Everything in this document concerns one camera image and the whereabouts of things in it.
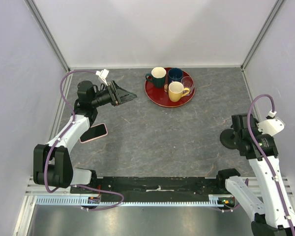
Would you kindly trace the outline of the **phone with pink case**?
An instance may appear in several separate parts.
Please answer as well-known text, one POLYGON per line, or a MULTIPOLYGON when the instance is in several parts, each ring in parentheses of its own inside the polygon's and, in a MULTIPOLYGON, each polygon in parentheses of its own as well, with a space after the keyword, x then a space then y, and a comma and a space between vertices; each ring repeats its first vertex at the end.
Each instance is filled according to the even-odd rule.
POLYGON ((87 143, 102 138, 108 134, 106 124, 101 123, 90 127, 80 137, 80 143, 87 143))

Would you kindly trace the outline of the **black phone stand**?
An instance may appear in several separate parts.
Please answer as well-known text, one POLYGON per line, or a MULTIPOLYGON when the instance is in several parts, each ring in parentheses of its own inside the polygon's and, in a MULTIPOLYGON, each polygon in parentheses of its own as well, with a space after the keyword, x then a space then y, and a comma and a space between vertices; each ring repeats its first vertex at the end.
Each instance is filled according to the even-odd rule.
POLYGON ((236 136, 233 129, 225 129, 219 136, 221 144, 228 149, 237 149, 236 136))

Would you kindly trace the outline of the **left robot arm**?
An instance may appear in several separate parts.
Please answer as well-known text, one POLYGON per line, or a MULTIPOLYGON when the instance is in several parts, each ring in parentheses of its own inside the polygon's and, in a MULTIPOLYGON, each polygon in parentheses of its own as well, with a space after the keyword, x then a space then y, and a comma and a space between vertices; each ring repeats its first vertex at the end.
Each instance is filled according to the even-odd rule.
POLYGON ((38 144, 34 148, 33 181, 36 184, 69 187, 74 178, 70 152, 95 122, 97 108, 106 104, 118 106, 137 98, 136 94, 121 88, 115 81, 101 90, 91 81, 82 81, 77 88, 78 98, 66 126, 47 144, 38 144))

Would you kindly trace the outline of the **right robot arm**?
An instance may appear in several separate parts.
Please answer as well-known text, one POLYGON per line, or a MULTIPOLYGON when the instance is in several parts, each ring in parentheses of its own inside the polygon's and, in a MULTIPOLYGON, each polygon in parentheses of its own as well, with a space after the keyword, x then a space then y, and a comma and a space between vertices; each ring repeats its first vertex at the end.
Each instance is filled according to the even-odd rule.
POLYGON ((216 190, 234 196, 249 216, 255 236, 295 236, 295 211, 281 176, 273 137, 284 127, 279 118, 259 122, 253 115, 238 114, 232 116, 232 126, 220 134, 224 147, 238 150, 248 160, 261 198, 249 189, 236 169, 218 172, 216 190))

